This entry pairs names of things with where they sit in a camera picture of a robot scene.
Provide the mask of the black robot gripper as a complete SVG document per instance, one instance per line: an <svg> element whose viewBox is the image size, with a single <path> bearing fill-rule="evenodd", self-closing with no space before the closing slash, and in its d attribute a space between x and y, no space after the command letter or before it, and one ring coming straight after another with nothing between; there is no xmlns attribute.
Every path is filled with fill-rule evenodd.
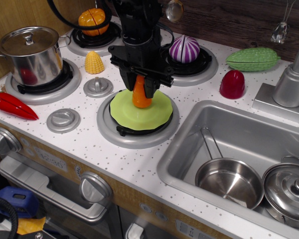
<svg viewBox="0 0 299 239"><path fill-rule="evenodd" d="M118 66L125 87L134 89L137 75L144 77L145 97L151 99L160 85L171 87L173 79L172 68L164 61L160 54L160 32L153 32L146 42L128 44L127 38L122 38L124 45L112 45L108 48L111 53L111 63Z"/></svg>

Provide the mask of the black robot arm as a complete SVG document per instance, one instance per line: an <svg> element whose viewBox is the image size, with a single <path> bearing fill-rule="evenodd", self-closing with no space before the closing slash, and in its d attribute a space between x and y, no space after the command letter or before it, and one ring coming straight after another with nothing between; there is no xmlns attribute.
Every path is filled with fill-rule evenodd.
<svg viewBox="0 0 299 239"><path fill-rule="evenodd" d="M173 68L162 58L162 52L172 44L161 45L160 31L171 32L162 24L162 4L156 0L115 0L113 6L121 22L122 46L111 45L111 63L119 67L129 91L137 76L145 79L146 98L153 98L160 85L171 87Z"/></svg>

